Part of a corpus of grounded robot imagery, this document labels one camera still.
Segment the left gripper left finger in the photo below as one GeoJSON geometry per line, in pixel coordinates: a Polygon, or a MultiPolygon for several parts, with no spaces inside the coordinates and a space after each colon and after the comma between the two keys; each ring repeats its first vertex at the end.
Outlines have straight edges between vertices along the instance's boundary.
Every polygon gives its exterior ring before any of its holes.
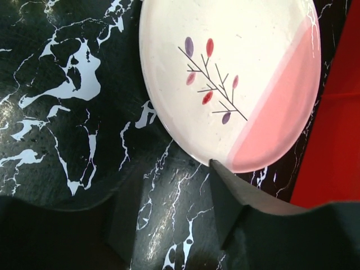
{"type": "Polygon", "coordinates": [[[143,163],[58,208],[1,197],[2,269],[129,269],[143,163]]]}

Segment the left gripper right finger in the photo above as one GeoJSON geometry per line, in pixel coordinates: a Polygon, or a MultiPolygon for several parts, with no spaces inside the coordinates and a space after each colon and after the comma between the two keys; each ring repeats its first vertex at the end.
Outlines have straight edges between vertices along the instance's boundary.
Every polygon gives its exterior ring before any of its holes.
{"type": "Polygon", "coordinates": [[[220,248],[228,269],[358,269],[359,203],[306,209],[209,162],[220,248]]]}

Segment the pink cream round plate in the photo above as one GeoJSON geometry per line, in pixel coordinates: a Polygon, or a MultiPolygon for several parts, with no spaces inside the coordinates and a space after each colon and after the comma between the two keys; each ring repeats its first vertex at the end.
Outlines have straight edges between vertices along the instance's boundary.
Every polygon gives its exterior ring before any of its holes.
{"type": "Polygon", "coordinates": [[[192,158],[234,173],[291,149],[320,84],[313,1],[144,1],[139,54],[168,133],[192,158]]]}

